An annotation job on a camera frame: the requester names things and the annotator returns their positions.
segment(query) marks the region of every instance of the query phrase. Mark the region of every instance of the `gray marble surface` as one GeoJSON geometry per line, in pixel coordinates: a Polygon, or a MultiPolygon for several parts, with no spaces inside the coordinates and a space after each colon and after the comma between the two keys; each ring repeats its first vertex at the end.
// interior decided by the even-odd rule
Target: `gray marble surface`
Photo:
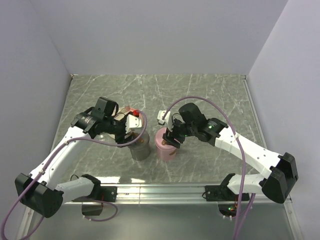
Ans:
{"type": "MultiPolygon", "coordinates": [[[[154,137],[161,128],[157,124],[158,111],[167,109],[172,102],[184,96],[210,99],[225,111],[238,133],[262,144],[240,75],[76,75],[70,85],[55,144],[62,139],[78,113],[94,106],[99,97],[107,97],[117,101],[120,107],[130,105],[146,113],[151,154],[144,161],[135,161],[127,147],[94,143],[83,149],[61,181],[68,181],[72,174],[91,174],[105,183],[220,182],[229,173],[240,174],[240,159],[199,142],[195,137],[186,138],[174,160],[163,162],[157,158],[154,137]]],[[[183,101],[172,111],[178,112],[179,107],[188,102],[198,105],[207,118],[216,117],[224,121],[213,106],[197,99],[183,101]]],[[[107,135],[97,138],[113,141],[107,135]]],[[[256,173],[248,165],[246,169],[247,173],[256,173]]]]}

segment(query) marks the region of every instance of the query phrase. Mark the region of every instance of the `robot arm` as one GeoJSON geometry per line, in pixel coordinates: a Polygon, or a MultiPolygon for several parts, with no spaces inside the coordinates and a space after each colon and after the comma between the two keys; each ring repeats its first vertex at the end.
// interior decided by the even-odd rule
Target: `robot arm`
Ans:
{"type": "Polygon", "coordinates": [[[91,175],[85,174],[79,179],[58,183],[65,170],[76,159],[78,153],[90,144],[87,140],[70,140],[78,138],[94,139],[102,133],[114,134],[115,141],[118,144],[128,143],[134,138],[130,133],[132,130],[142,127],[142,120],[132,113],[126,114],[121,120],[115,120],[114,117],[118,109],[116,102],[100,97],[95,107],[90,107],[78,114],[65,136],[49,156],[29,175],[21,173],[15,179],[16,190],[20,195],[33,181],[34,177],[42,173],[37,182],[23,196],[21,203],[49,218],[58,211],[63,203],[79,197],[98,199],[101,182],[91,175]],[[58,153],[48,164],[46,170],[43,171],[44,166],[56,151],[58,153]]]}
{"type": "MultiPolygon", "coordinates": [[[[159,111],[158,122],[165,111],[159,111]]],[[[206,119],[194,103],[187,103],[179,109],[184,122],[172,119],[168,112],[164,124],[171,125],[163,134],[163,139],[168,145],[180,148],[185,137],[195,136],[201,142],[209,143],[230,152],[238,158],[242,158],[236,138],[241,142],[246,163],[255,168],[259,174],[246,175],[244,193],[263,193],[276,203],[284,203],[291,189],[298,180],[298,172],[295,158],[285,153],[280,155],[269,151],[240,134],[234,134],[231,128],[217,118],[206,119]]],[[[227,187],[233,194],[238,195],[241,183],[241,175],[229,174],[221,187],[227,187]]]]}

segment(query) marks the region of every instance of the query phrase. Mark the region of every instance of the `gray wall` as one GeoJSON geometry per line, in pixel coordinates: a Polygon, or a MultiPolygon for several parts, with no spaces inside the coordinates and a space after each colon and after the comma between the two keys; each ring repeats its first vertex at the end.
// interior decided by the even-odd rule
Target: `gray wall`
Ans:
{"type": "Polygon", "coordinates": [[[292,199],[306,240],[319,239],[320,1],[289,0],[249,74],[270,149],[292,153],[292,199]]]}
{"type": "MultiPolygon", "coordinates": [[[[0,220],[17,198],[14,180],[50,152],[70,83],[60,56],[28,0],[0,1],[0,220]]],[[[19,204],[6,235],[14,239],[19,204]]]]}
{"type": "Polygon", "coordinates": [[[248,74],[287,0],[31,0],[72,74],[248,74]]]}

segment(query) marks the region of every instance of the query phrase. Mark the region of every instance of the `pink container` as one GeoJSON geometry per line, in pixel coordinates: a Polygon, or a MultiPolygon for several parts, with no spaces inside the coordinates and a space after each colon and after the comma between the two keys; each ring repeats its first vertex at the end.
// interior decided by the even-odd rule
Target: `pink container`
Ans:
{"type": "Polygon", "coordinates": [[[175,158],[177,154],[177,148],[171,145],[167,145],[162,138],[163,134],[166,132],[167,128],[163,127],[156,132],[154,142],[156,145],[156,153],[162,161],[170,161],[175,158]]]}

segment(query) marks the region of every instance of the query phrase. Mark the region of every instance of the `gray container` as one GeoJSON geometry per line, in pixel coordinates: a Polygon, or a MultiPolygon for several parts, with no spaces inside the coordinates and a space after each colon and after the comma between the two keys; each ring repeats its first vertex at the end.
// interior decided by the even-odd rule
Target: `gray container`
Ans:
{"type": "MultiPolygon", "coordinates": [[[[136,138],[140,133],[134,132],[133,135],[136,138]]],[[[150,136],[147,131],[144,131],[142,136],[136,141],[134,144],[128,146],[130,149],[131,157],[136,161],[145,160],[149,157],[151,149],[150,149],[150,136]]]]}

